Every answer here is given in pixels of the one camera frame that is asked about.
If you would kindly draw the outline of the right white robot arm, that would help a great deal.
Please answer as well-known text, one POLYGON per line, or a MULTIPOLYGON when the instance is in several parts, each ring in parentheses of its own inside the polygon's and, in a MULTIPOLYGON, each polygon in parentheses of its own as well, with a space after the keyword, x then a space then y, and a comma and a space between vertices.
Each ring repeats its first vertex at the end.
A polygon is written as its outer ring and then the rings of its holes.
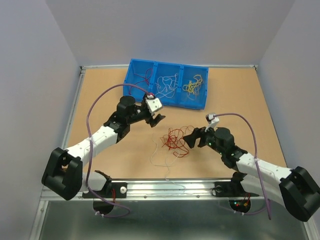
POLYGON ((183 140, 190 148, 207 146, 220 154, 222 162, 241 173, 242 178, 230 182, 231 192, 265 196, 284 206, 297 220, 307 222, 320 208, 320 187, 303 167, 281 167, 254 156, 235 144, 225 127, 195 128, 183 140))

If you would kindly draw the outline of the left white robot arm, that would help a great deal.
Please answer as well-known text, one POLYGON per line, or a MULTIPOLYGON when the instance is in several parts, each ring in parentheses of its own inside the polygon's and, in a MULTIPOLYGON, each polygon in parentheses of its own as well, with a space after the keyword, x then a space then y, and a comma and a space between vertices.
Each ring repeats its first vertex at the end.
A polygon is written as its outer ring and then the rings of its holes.
POLYGON ((145 121, 155 127, 164 116, 158 111, 163 108, 159 98, 145 94, 140 105, 132 96, 123 96, 116 111, 95 133, 80 143, 62 149, 54 149, 44 170, 41 183, 65 200, 71 200, 79 192, 93 191, 100 197, 111 193, 111 179, 101 171, 84 173, 86 164, 108 147, 117 144, 130 131, 134 123, 145 121))

